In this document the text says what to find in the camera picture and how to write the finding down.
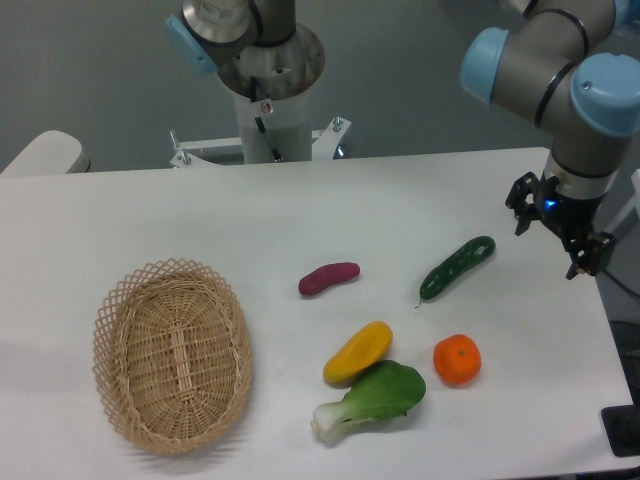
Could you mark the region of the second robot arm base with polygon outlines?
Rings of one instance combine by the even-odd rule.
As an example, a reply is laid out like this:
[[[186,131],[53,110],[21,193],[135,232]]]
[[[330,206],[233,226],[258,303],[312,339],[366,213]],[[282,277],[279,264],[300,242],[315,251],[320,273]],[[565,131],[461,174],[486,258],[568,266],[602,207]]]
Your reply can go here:
[[[324,47],[297,21],[294,0],[183,1],[165,32],[193,71],[217,75],[252,102],[300,95],[325,67]]]

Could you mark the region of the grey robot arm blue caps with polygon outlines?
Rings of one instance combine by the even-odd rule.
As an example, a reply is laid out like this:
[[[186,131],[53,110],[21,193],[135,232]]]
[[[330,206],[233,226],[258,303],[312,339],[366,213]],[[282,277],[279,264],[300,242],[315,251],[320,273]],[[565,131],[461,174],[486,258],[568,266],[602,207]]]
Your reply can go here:
[[[595,276],[615,237],[595,215],[639,133],[639,62],[594,53],[612,33],[639,28],[636,1],[519,1],[516,32],[488,28],[468,48],[462,87],[487,105],[530,121],[553,137],[541,175],[527,173],[505,204],[516,234],[541,222],[571,259],[568,279]]]

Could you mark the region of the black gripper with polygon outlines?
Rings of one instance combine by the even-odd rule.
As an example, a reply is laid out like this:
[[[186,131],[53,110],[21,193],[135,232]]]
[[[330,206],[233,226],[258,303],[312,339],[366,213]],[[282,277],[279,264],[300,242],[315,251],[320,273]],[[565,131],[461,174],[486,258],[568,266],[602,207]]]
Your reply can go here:
[[[505,205],[516,219],[514,234],[524,234],[534,221],[541,223],[559,238],[569,254],[571,265],[566,279],[579,274],[596,276],[608,266],[616,238],[608,232],[596,232],[593,222],[602,196],[575,199],[552,192],[538,191],[539,180],[528,172],[512,185]]]

